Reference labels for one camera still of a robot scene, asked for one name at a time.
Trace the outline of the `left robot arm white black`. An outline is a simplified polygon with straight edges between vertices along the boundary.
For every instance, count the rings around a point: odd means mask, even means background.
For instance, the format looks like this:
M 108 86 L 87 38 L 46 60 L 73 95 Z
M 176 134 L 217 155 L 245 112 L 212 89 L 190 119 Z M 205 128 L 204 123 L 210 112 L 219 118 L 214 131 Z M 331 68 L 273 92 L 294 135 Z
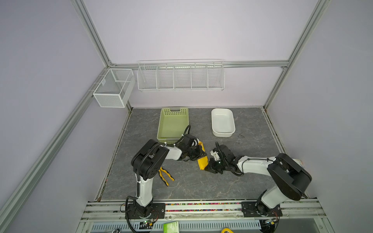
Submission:
M 126 198 L 133 202 L 125 204 L 125 213 L 130 219 L 150 217 L 153 210 L 160 209 L 153 207 L 153 178 L 165 160 L 196 161 L 207 155 L 201 141 L 190 134 L 190 129 L 188 125 L 181 138 L 170 145 L 150 139 L 133 157 L 131 166 L 137 179 L 137 191 L 135 197 Z

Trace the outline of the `green perforated plastic basket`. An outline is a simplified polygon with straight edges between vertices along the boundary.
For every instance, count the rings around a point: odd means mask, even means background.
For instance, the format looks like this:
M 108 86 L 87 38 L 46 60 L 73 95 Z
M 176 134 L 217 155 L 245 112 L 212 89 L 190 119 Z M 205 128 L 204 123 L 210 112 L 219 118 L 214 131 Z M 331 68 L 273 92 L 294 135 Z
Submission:
M 181 138 L 188 125 L 188 108 L 162 108 L 157 140 L 173 144 Z

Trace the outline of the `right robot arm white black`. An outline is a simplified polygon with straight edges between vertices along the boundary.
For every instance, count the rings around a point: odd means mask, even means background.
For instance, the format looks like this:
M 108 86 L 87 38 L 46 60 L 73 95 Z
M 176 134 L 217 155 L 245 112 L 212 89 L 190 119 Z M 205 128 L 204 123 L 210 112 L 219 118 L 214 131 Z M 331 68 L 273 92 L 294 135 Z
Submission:
M 268 216 L 284 201 L 301 200 L 312 181 L 304 167 L 285 153 L 268 158 L 235 156 L 226 145 L 216 143 L 210 154 L 213 157 L 205 167 L 210 173 L 229 171 L 239 177 L 255 173 L 272 178 L 275 186 L 265 190 L 254 204 L 254 212 L 259 216 Z

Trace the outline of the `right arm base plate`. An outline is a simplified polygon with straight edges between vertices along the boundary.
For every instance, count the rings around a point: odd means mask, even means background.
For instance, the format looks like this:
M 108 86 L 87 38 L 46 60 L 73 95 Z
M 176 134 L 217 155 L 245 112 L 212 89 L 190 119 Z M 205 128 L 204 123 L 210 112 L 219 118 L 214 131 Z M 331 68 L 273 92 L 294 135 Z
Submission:
M 274 208 L 269 208 L 261 202 L 247 201 L 241 203 L 241 211 L 244 217 L 282 217 L 283 213 L 278 204 Z

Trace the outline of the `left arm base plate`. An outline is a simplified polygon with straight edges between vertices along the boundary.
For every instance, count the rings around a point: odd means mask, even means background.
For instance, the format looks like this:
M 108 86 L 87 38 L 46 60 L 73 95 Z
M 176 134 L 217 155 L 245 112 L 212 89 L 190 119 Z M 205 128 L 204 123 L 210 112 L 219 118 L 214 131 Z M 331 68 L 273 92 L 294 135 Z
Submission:
M 129 219 L 163 219 L 165 217 L 165 203 L 150 203 L 145 207 L 138 203 L 130 203 L 127 206 L 126 213 Z

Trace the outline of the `yellow paper napkin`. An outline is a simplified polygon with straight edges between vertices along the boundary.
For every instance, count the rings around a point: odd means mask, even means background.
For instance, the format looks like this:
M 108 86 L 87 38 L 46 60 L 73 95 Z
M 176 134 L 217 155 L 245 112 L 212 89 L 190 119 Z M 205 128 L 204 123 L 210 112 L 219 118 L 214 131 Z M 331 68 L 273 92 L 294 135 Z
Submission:
M 203 142 L 199 141 L 198 145 L 201 146 L 202 151 L 205 152 L 205 148 L 204 148 Z M 205 167 L 208 165 L 208 157 L 207 157 L 207 155 L 204 155 L 203 157 L 199 158 L 197 160 L 197 162 L 198 162 L 200 170 L 204 170 Z

